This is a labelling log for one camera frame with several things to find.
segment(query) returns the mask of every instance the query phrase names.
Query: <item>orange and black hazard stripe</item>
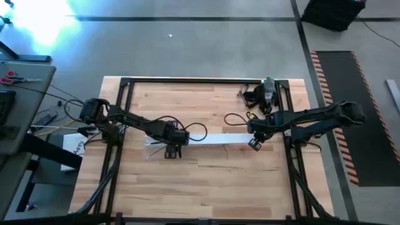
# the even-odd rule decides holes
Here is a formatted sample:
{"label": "orange and black hazard stripe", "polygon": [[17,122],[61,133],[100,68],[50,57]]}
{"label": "orange and black hazard stripe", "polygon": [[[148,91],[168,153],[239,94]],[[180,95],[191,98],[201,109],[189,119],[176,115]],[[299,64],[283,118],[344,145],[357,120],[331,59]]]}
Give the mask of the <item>orange and black hazard stripe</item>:
{"label": "orange and black hazard stripe", "polygon": [[[315,72],[317,74],[318,83],[322,91],[322,96],[324,98],[325,105],[328,106],[333,103],[333,99],[331,96],[331,92],[329,90],[328,82],[326,81],[324,71],[321,67],[316,52],[311,51],[311,59],[312,63],[314,64]],[[343,130],[341,128],[336,128],[334,130],[334,135],[336,138],[337,145],[339,146],[339,150],[341,152],[344,165],[347,169],[347,176],[349,177],[350,182],[352,182],[355,185],[358,185],[359,179],[357,176],[356,169],[354,168],[353,159],[351,158],[348,144],[343,134]]]}
{"label": "orange and black hazard stripe", "polygon": [[396,147],[394,146],[392,137],[391,137],[390,134],[389,134],[388,128],[386,127],[386,124],[385,124],[385,122],[383,121],[383,118],[382,118],[382,116],[381,116],[381,112],[380,112],[379,109],[378,109],[378,106],[377,106],[377,104],[376,104],[376,101],[375,101],[375,99],[374,99],[374,96],[372,95],[371,90],[370,90],[370,88],[369,88],[368,82],[367,82],[367,80],[365,79],[365,75],[364,75],[364,73],[363,73],[363,70],[361,69],[361,66],[360,66],[359,62],[358,62],[357,56],[355,55],[355,53],[354,53],[353,51],[351,51],[351,54],[352,54],[352,56],[353,56],[353,58],[354,58],[354,61],[355,61],[356,64],[357,64],[357,67],[358,67],[358,69],[359,69],[359,73],[360,73],[360,75],[361,75],[361,77],[362,77],[362,80],[364,81],[364,85],[365,85],[365,87],[366,87],[366,89],[367,89],[367,91],[368,91],[368,93],[369,93],[369,97],[371,98],[372,105],[374,106],[374,108],[375,108],[375,110],[376,110],[376,113],[377,113],[377,115],[378,115],[378,117],[379,117],[379,120],[381,121],[381,124],[382,124],[382,126],[383,126],[383,129],[385,130],[386,137],[387,137],[387,140],[389,141],[389,143],[390,143],[390,145],[391,145],[391,147],[392,147],[392,151],[393,151],[394,157],[395,157],[396,160],[400,163],[400,155],[399,155],[399,153],[397,152]]}

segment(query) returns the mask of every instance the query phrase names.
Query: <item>desk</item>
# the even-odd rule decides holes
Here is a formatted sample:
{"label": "desk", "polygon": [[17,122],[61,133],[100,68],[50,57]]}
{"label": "desk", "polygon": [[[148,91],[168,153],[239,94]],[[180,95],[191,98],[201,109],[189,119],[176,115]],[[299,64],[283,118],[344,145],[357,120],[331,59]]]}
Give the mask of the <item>desk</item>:
{"label": "desk", "polygon": [[[120,77],[105,77],[100,98],[115,103],[120,80]],[[294,110],[308,109],[304,81],[290,79],[289,84]],[[244,115],[247,111],[236,97],[239,88],[240,84],[137,82],[130,111],[149,119],[172,115],[185,125],[204,123],[211,134],[246,133],[245,126],[231,127],[223,121],[227,113]],[[234,118],[230,121],[242,122]],[[202,127],[195,126],[189,131],[204,132]],[[285,215],[293,215],[282,134],[265,142],[259,152],[246,145],[187,147],[182,150],[182,159],[164,159],[160,152],[145,160],[149,153],[144,148],[144,139],[143,132],[127,129],[113,214],[231,219],[284,219]],[[87,146],[71,212],[79,209],[98,185],[105,149],[106,145],[100,142]],[[310,190],[326,211],[333,214],[321,153],[314,146],[304,147],[302,152]]]}
{"label": "desk", "polygon": [[[18,86],[46,92],[53,78],[56,68],[48,65],[35,64],[17,64],[2,62],[0,64],[0,77],[5,77],[7,71],[13,70],[24,78],[42,79],[40,82],[27,82],[18,84]],[[53,145],[46,145],[45,142],[32,135],[28,135],[27,131],[34,119],[36,112],[43,100],[44,94],[40,92],[21,89],[14,86],[0,85],[1,91],[16,91],[16,101],[11,109],[5,125],[19,127],[18,135],[15,139],[0,140],[0,157],[6,158],[3,168],[0,170],[0,220],[2,220],[13,200],[14,194],[21,182],[25,170],[29,163],[35,162],[31,160],[33,154],[45,156],[47,154],[61,155],[70,152],[59,149]]]}

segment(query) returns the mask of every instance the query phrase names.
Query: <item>black strap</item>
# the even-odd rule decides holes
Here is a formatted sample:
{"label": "black strap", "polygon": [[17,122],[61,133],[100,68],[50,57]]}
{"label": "black strap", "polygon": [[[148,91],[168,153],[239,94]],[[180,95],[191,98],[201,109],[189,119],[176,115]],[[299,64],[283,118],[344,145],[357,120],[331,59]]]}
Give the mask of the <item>black strap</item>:
{"label": "black strap", "polygon": [[259,106],[263,114],[269,114],[272,110],[271,104],[268,104],[264,98],[264,86],[262,84],[254,88],[254,91],[246,91],[242,94],[244,104],[247,108],[252,109],[254,106]]}

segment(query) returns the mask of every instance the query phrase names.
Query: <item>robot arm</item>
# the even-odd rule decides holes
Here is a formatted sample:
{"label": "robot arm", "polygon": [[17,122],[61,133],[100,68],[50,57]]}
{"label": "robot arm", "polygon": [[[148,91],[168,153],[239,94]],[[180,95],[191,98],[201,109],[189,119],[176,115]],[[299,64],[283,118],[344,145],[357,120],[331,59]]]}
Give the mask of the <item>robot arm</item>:
{"label": "robot arm", "polygon": [[[252,118],[247,122],[248,133],[254,134],[249,146],[258,151],[261,148],[260,143],[288,129],[292,129],[292,142],[308,141],[311,137],[323,135],[334,128],[364,124],[365,119],[361,106],[348,101],[299,112],[273,112],[265,119]],[[316,123],[307,127],[293,127],[310,122]]]}
{"label": "robot arm", "polygon": [[[103,114],[104,108],[108,110],[107,116]],[[181,156],[181,146],[189,143],[189,132],[179,129],[176,121],[148,120],[110,105],[105,99],[87,100],[79,118],[86,124],[94,124],[102,131],[102,138],[108,143],[118,142],[120,130],[116,123],[144,131],[149,137],[167,144],[165,158],[176,158],[176,153]]]}

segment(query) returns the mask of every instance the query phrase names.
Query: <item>gray table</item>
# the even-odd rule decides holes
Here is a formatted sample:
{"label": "gray table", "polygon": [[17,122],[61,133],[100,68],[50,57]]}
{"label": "gray table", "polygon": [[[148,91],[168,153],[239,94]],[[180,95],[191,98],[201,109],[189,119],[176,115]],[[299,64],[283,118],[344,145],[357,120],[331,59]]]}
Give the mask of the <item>gray table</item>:
{"label": "gray table", "polygon": [[[56,68],[54,66],[38,64],[0,63],[0,77],[5,77],[6,71],[9,70],[15,71],[24,78],[42,79],[40,82],[27,82],[18,84],[18,86],[45,93],[48,90]],[[6,159],[4,166],[0,170],[0,220],[3,220],[5,217],[25,170],[28,166],[32,166],[33,161],[31,157],[33,154],[59,163],[63,161],[63,158],[71,157],[70,152],[47,144],[42,139],[27,134],[44,94],[0,84],[0,91],[8,90],[16,91],[17,94],[16,102],[5,125],[17,126],[20,130],[15,139],[0,140],[0,158]]]}

